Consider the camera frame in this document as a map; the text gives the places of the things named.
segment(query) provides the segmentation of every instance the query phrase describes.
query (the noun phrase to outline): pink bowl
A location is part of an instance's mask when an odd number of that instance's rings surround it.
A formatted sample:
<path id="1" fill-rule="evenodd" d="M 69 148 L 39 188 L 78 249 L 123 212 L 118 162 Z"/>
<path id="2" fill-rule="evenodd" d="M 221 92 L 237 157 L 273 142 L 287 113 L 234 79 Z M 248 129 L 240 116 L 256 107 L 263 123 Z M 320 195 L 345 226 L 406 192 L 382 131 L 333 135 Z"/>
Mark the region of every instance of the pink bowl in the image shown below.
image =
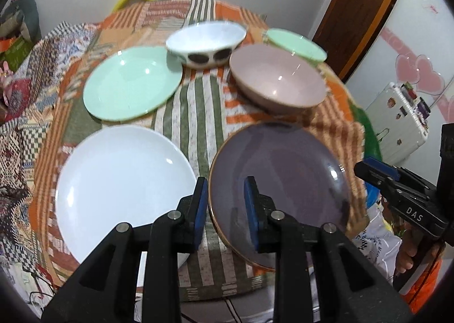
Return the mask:
<path id="1" fill-rule="evenodd" d="M 326 97 L 317 70 L 282 49 L 264 44 L 241 47 L 230 57 L 230 69 L 244 95 L 272 113 L 301 113 Z"/>

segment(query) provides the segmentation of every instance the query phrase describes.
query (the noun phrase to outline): mint green plate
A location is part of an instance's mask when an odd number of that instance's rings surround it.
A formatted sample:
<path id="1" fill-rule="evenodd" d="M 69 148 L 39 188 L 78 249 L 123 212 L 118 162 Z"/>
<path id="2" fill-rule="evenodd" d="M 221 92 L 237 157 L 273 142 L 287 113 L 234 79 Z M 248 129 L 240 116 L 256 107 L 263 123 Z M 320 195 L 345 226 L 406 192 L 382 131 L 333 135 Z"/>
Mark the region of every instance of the mint green plate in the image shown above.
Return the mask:
<path id="1" fill-rule="evenodd" d="M 283 29 L 269 29 L 266 32 L 268 42 L 294 53 L 310 64 L 317 65 L 326 60 L 326 52 L 313 41 L 302 35 Z"/>
<path id="2" fill-rule="evenodd" d="M 104 121 L 126 121 L 167 101 L 180 84 L 183 67 L 164 47 L 120 50 L 92 72 L 83 103 Z"/>

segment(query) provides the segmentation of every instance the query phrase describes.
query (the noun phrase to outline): plate rim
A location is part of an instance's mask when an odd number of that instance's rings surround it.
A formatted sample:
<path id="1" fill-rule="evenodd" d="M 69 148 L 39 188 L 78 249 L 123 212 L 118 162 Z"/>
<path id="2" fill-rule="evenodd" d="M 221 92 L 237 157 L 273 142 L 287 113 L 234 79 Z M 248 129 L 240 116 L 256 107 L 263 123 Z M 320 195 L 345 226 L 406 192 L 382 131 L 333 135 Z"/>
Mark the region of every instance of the plate rim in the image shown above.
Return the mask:
<path id="1" fill-rule="evenodd" d="M 95 71 L 101 67 L 101 65 L 108 61 L 109 59 L 113 59 L 113 58 L 116 58 L 118 57 L 119 55 L 117 54 L 118 52 L 125 52 L 127 50 L 131 50 L 131 49 L 154 49 L 154 50 L 157 50 L 157 49 L 160 49 L 160 50 L 165 50 L 165 51 L 168 51 L 165 47 L 161 47 L 161 46 L 134 46 L 134 47 L 130 47 L 130 48 L 126 48 L 126 49 L 121 49 L 121 50 L 118 50 L 116 52 L 114 52 L 114 54 L 112 54 L 111 56 L 109 56 L 108 58 L 104 59 L 101 63 L 99 63 L 96 68 L 94 68 L 94 70 L 92 70 L 90 72 L 90 75 L 88 76 L 87 78 L 87 81 L 85 82 L 85 85 L 83 86 L 83 91 L 82 91 L 82 100 L 83 100 L 83 106 L 85 107 L 85 109 L 87 110 L 87 112 L 92 115 L 93 117 L 96 117 L 97 119 L 99 120 L 102 120 L 102 121 L 108 121 L 108 122 L 125 122 L 125 121 L 129 121 L 129 120 L 133 120 L 135 118 L 138 118 L 138 117 L 141 117 L 143 115 L 146 115 L 150 112 L 153 112 L 155 111 L 157 108 L 159 108 L 160 106 L 162 106 L 165 102 L 167 102 L 167 100 L 169 100 L 169 98 L 175 93 L 176 89 L 178 89 L 178 86 L 180 85 L 181 83 L 181 80 L 183 79 L 183 66 L 181 64 L 180 61 L 178 61 L 178 59 L 176 59 L 176 62 L 180 64 L 180 67 L 181 67 L 181 77 L 178 81 L 178 84 L 176 84 L 176 88 L 173 89 L 173 91 L 165 98 L 163 99 L 159 104 L 157 105 L 153 105 L 151 108 L 148 108 L 145 112 L 142 112 L 142 113 L 138 113 L 137 115 L 128 115 L 128 116 L 125 116 L 125 117 L 121 117 L 121 118 L 117 118 L 117 119 L 114 119 L 112 117 L 101 117 L 100 115 L 96 115 L 94 113 L 92 113 L 88 108 L 87 108 L 87 103 L 86 103 L 86 95 L 85 95 L 85 91 L 87 89 L 87 86 L 89 85 L 89 81 L 90 81 L 90 78 L 92 77 L 92 75 L 95 73 Z"/>
<path id="2" fill-rule="evenodd" d="M 133 128 L 133 129 L 138 129 L 138 130 L 143 130 L 143 131 L 150 131 L 150 132 L 151 132 L 150 134 L 153 134 L 153 135 L 155 134 L 155 135 L 157 135 L 158 137 L 164 138 L 166 141 L 168 141 L 168 142 L 174 147 L 174 149 L 177 149 L 177 151 L 180 153 L 180 155 L 185 159 L 187 166 L 189 167 L 189 169 L 191 170 L 192 175 L 194 176 L 194 184 L 197 182 L 196 174 L 195 174 L 195 172 L 194 172 L 194 169 L 192 169 L 192 166 L 191 166 L 191 164 L 189 163 L 188 158 L 186 158 L 186 156 L 183 154 L 183 152 L 181 151 L 181 149 L 180 149 L 179 147 L 177 147 L 169 138 L 165 137 L 165 136 L 164 136 L 163 134 L 161 134 L 160 132 L 157 132 L 157 131 L 155 131 L 155 130 L 153 130 L 153 129 L 151 129 L 151 128 L 139 126 L 139 125 L 137 125 L 137 124 L 118 124 L 118 125 L 111 126 L 111 127 L 101 128 L 100 130 L 98 130 L 98 131 L 92 133 L 91 135 L 87 136 L 85 139 L 83 139 L 83 140 L 82 140 L 82 141 L 73 149 L 71 155 L 68 157 L 68 159 L 67 159 L 67 160 L 65 161 L 65 163 L 63 164 L 62 169 L 61 169 L 61 171 L 60 171 L 60 173 L 59 173 L 59 175 L 58 175 L 57 185 L 56 185 L 56 187 L 55 187 L 55 191 L 56 191 L 57 194 L 56 194 L 56 196 L 55 196 L 55 198 L 54 198 L 54 209 L 55 209 L 55 219 L 56 219 L 56 221 L 57 221 L 57 227 L 58 227 L 58 230 L 59 230 L 59 232 L 60 232 L 60 234 L 61 234 L 61 237 L 62 237 L 63 242 L 64 242 L 64 235 L 63 235 L 63 232 L 62 232 L 62 230 L 61 230 L 60 224 L 59 224 L 59 222 L 58 222 L 58 186 L 59 186 L 59 184 L 60 184 L 61 175 L 62 175 L 62 173 L 63 173 L 63 171 L 64 171 L 65 165 L 71 160 L 71 158 L 73 157 L 73 154 L 76 152 L 77 148 L 79 148 L 79 147 L 80 147 L 84 142 L 86 142 L 88 139 L 93 138 L 94 136 L 96 136 L 97 134 L 99 134 L 99 133 L 102 132 L 102 131 L 110 131 L 110 130 L 118 130 L 118 129 L 121 129 L 121 130 L 122 130 L 122 129 L 124 129 L 124 128 L 128 128 L 128 129 Z M 187 256 L 184 258 L 183 262 L 182 262 L 182 265 L 183 265 L 183 264 L 186 262 L 186 260 L 188 259 L 189 254 L 187 254 L 187 253 L 180 253 L 180 254 L 187 255 Z M 72 252 L 71 252 L 71 255 L 73 255 L 74 259 L 75 259 L 79 264 L 81 264 L 81 263 L 83 262 L 83 261 L 80 262 Z"/>
<path id="3" fill-rule="evenodd" d="M 253 47 L 255 45 L 261 45 L 261 46 L 264 46 L 264 47 L 269 47 L 269 48 L 274 48 L 276 50 L 280 50 L 281 52 L 284 52 L 285 54 L 288 53 L 287 50 L 282 50 L 280 48 L 277 48 L 277 47 L 272 47 L 271 45 L 266 45 L 266 44 L 249 44 L 249 45 L 246 45 L 244 46 L 243 48 L 247 48 L 247 47 Z M 291 56 L 292 58 L 299 58 L 301 60 L 303 60 L 303 62 L 305 62 L 309 67 L 311 67 L 312 69 L 314 69 L 315 72 L 318 73 L 318 75 L 320 76 L 320 79 L 323 83 L 323 85 L 325 86 L 325 96 L 323 97 L 323 99 L 315 104 L 315 105 L 294 105 L 294 104 L 289 104 L 289 103 L 286 103 L 286 102 L 283 102 L 283 101 L 280 101 L 280 100 L 277 100 L 271 96 L 266 96 L 264 94 L 262 94 L 261 92 L 257 91 L 255 88 L 251 87 L 250 84 L 247 84 L 244 79 L 242 78 L 239 78 L 238 77 L 238 74 L 235 73 L 233 71 L 233 68 L 232 68 L 232 57 L 235 55 L 235 53 L 239 52 L 241 49 L 243 48 L 240 48 L 238 50 L 235 50 L 231 55 L 230 55 L 230 58 L 229 58 L 229 66 L 230 66 L 230 73 L 233 75 L 233 77 L 235 78 L 235 80 L 239 80 L 241 84 L 243 84 L 244 86 L 246 86 L 250 91 L 252 91 L 253 93 L 257 94 L 258 96 L 262 97 L 263 99 L 267 100 L 267 101 L 270 101 L 270 102 L 273 102 L 275 104 L 279 104 L 279 105 L 282 105 L 282 106 L 285 106 L 285 107 L 288 107 L 288 108 L 295 108 L 295 109 L 307 109 L 307 108 L 315 108 L 317 106 L 319 106 L 321 103 L 323 103 L 323 101 L 326 99 L 326 97 L 328 96 L 328 93 L 327 93 L 327 87 L 326 87 L 326 83 L 323 79 L 323 76 L 322 76 L 322 72 L 319 72 L 317 71 L 316 68 L 312 67 L 309 63 L 307 63 L 303 58 L 301 58 L 300 56 L 298 55 L 295 55 L 295 56 Z"/>
<path id="4" fill-rule="evenodd" d="M 243 131 L 243 130 L 246 130 L 247 128 L 251 127 L 251 126 L 257 126 L 258 124 L 266 124 L 266 123 L 273 123 L 273 122 L 277 122 L 277 123 L 285 123 L 285 124 L 290 124 L 292 126 L 296 126 L 298 127 L 299 129 L 301 130 L 304 130 L 306 133 L 312 135 L 316 140 L 320 141 L 319 139 L 317 139 L 317 137 L 315 135 L 313 135 L 311 132 L 309 132 L 308 130 L 306 130 L 304 127 L 302 126 L 298 126 L 297 124 L 294 124 L 294 123 L 290 123 L 290 122 L 282 122 L 282 121 L 279 121 L 279 120 L 276 120 L 276 119 L 269 119 L 269 120 L 261 120 L 261 121 L 257 121 L 257 122 L 253 122 L 251 124 L 247 124 L 246 126 L 240 128 L 238 131 L 235 131 L 232 135 L 230 135 L 221 145 L 221 147 L 219 148 L 219 150 L 216 152 L 216 155 L 213 159 L 213 162 L 210 166 L 210 174 L 208 176 L 208 210 L 209 210 L 209 214 L 210 214 L 210 218 L 211 218 L 211 221 L 213 223 L 213 226 L 214 226 L 214 229 L 216 230 L 219 238 L 221 239 L 221 241 L 224 243 L 224 245 L 226 245 L 227 247 L 231 248 L 235 253 L 237 253 L 238 256 L 240 256 L 245 262 L 247 262 L 249 265 L 252 265 L 254 267 L 257 267 L 257 268 L 260 268 L 262 270 L 265 270 L 266 272 L 276 272 L 276 269 L 275 268 L 270 268 L 270 267 L 266 267 L 264 265 L 261 265 L 261 264 L 258 264 L 257 262 L 254 262 L 252 261 L 251 259 L 249 259 L 248 257 L 245 257 L 237 248 L 235 248 L 227 239 L 227 237 L 224 235 L 224 233 L 222 232 L 221 230 L 221 227 L 219 226 L 217 220 L 216 220 L 216 217 L 214 215 L 214 212 L 213 212 L 213 200 L 212 200 L 212 174 L 213 174 L 213 168 L 214 168 L 214 165 L 216 163 L 216 160 L 218 158 L 218 155 L 219 153 L 221 153 L 221 151 L 224 149 L 224 145 L 227 144 L 227 142 L 232 138 L 234 137 L 237 133 Z M 328 149 L 328 151 L 331 153 L 331 155 L 335 158 L 335 155 L 331 152 L 331 150 L 326 147 Z M 344 175 L 345 177 L 345 181 L 346 181 L 346 184 L 348 186 L 348 189 L 350 190 L 350 184 L 347 180 L 347 177 Z"/>
<path id="5" fill-rule="evenodd" d="M 283 43 L 280 43 L 279 41 L 277 41 L 273 36 L 270 36 L 270 32 L 272 33 L 273 31 L 275 32 L 281 32 L 281 33 L 288 33 L 288 34 L 293 34 L 295 36 L 301 36 L 303 37 L 306 41 L 310 42 L 311 44 L 314 44 L 314 46 L 316 47 L 316 49 L 318 49 L 318 51 L 321 52 L 321 54 L 323 54 L 323 59 L 320 59 L 320 58 L 313 58 L 313 57 L 309 57 L 309 56 L 305 56 L 303 53 L 301 53 L 301 51 L 296 51 L 294 49 L 291 49 L 291 48 L 288 48 L 286 47 Z M 328 53 L 326 52 L 326 50 L 324 50 L 320 45 L 318 45 L 317 43 L 313 42 L 312 40 L 308 39 L 307 37 L 305 37 L 304 35 L 300 35 L 296 32 L 293 32 L 293 31 L 290 31 L 290 30 L 286 30 L 286 29 L 282 29 L 282 28 L 270 28 L 268 30 L 266 30 L 266 33 L 265 33 L 266 37 L 271 40 L 272 43 L 275 43 L 276 45 L 278 45 L 280 48 L 290 52 L 290 53 L 295 53 L 296 55 L 298 55 L 299 57 L 301 58 L 309 58 L 313 61 L 316 61 L 316 62 L 319 62 L 319 63 L 323 63 L 324 61 L 326 61 L 326 59 L 328 58 Z"/>
<path id="6" fill-rule="evenodd" d="M 196 28 L 196 27 L 200 27 L 201 25 L 206 25 L 206 24 L 214 24 L 214 23 L 217 23 L 217 24 L 225 24 L 225 25 L 230 25 L 232 27 L 236 27 L 236 28 L 240 28 L 244 31 L 244 36 L 238 41 L 238 42 L 235 42 L 233 44 L 226 44 L 222 47 L 219 47 L 219 48 L 215 48 L 215 49 L 200 49 L 200 50 L 195 50 L 195 49 L 191 49 L 191 50 L 188 50 L 188 49 L 173 49 L 173 48 L 170 48 L 169 45 L 167 44 L 167 42 L 169 41 L 169 39 L 171 37 L 173 37 L 175 34 L 178 34 L 180 32 L 184 32 L 185 30 L 187 30 L 188 28 Z M 222 49 L 225 49 L 225 48 L 228 48 L 228 47 L 231 47 L 232 49 L 235 48 L 235 46 L 239 45 L 240 43 L 243 42 L 243 40 L 246 38 L 247 36 L 247 28 L 244 27 L 243 25 L 240 25 L 239 23 L 237 22 L 234 22 L 234 21 L 228 21 L 228 20 L 210 20 L 210 21 L 203 21 L 203 22 L 196 22 L 196 23 L 193 23 L 192 25 L 189 25 L 187 27 L 183 27 L 183 28 L 180 28 L 178 30 L 176 30 L 175 32 L 173 32 L 166 40 L 166 49 L 170 52 L 174 52 L 174 53 L 185 53 L 185 54 L 189 54 L 189 53 L 211 53 L 211 52 L 214 52 L 216 50 L 222 50 Z"/>

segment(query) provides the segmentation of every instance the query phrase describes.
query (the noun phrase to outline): pink heart sticker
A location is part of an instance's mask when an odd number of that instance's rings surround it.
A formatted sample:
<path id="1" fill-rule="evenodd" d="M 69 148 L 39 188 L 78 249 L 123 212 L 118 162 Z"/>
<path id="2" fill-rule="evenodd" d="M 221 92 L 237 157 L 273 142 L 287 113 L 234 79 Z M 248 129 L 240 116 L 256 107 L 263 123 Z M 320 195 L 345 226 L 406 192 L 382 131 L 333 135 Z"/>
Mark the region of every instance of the pink heart sticker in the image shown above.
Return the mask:
<path id="1" fill-rule="evenodd" d="M 403 54 L 396 58 L 396 73 L 399 82 L 409 82 L 416 84 L 419 81 L 419 74 L 416 71 L 415 59 Z"/>
<path id="2" fill-rule="evenodd" d="M 424 54 L 418 56 L 416 68 L 419 75 L 416 90 L 430 95 L 440 95 L 444 90 L 444 80 L 440 74 L 433 70 L 429 58 Z"/>

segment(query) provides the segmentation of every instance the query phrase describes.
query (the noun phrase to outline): black polka dot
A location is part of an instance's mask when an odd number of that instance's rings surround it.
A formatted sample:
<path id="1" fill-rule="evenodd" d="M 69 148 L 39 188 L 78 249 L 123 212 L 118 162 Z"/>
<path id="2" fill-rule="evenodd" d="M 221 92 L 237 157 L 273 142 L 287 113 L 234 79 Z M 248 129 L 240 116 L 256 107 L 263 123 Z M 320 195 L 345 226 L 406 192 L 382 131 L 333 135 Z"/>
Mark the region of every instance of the black polka dot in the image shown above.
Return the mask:
<path id="1" fill-rule="evenodd" d="M 231 53 L 232 50 L 230 48 L 222 49 L 214 54 L 214 60 L 221 61 L 223 59 L 226 59 L 229 57 Z"/>
<path id="2" fill-rule="evenodd" d="M 188 59 L 194 63 L 203 64 L 210 60 L 210 57 L 206 54 L 189 54 Z"/>

